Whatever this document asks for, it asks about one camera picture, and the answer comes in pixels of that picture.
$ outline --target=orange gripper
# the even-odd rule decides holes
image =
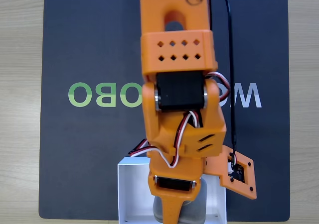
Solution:
[[[161,112],[156,109],[156,74],[176,71],[202,71],[207,74],[218,68],[213,34],[209,29],[207,0],[140,0],[143,113],[147,140],[158,147],[168,160],[175,154],[176,129],[183,112]],[[165,31],[170,21],[182,24],[182,31]],[[256,198],[252,160],[237,153],[245,168],[248,183],[230,182],[227,163],[229,148],[223,146],[226,133],[224,116],[219,105],[219,87],[214,80],[205,80],[207,107],[201,110],[202,128],[187,125],[179,150],[179,162],[168,168],[154,151],[150,157],[148,177],[152,195],[162,200],[163,223],[176,224],[183,202],[194,201],[201,187],[203,173],[220,177],[221,185],[249,198]],[[189,191],[159,187],[157,177],[192,181]]]

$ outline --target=robotic arm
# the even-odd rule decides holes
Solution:
[[[148,153],[152,195],[162,201],[164,224],[176,224],[185,201],[194,201],[203,174],[257,198],[254,163],[223,146],[226,124],[219,102],[213,34],[207,0],[140,0],[143,113],[147,140],[131,156]],[[165,31],[170,21],[183,31]]]

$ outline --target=wooden table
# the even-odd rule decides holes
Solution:
[[[38,215],[43,0],[0,0],[0,223]],[[289,0],[292,224],[319,223],[319,0]]]

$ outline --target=ventilation hole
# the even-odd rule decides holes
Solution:
[[[206,149],[206,148],[208,148],[208,147],[210,147],[210,146],[213,146],[213,145],[212,145],[212,144],[205,145],[204,147],[199,148],[199,149],[197,150],[197,152],[200,152],[200,151],[202,151],[203,149]]]
[[[209,139],[210,137],[213,137],[213,136],[215,136],[215,135],[214,134],[210,134],[210,135],[200,139],[199,142],[203,142],[203,141],[205,141],[205,140],[207,140],[207,139]]]

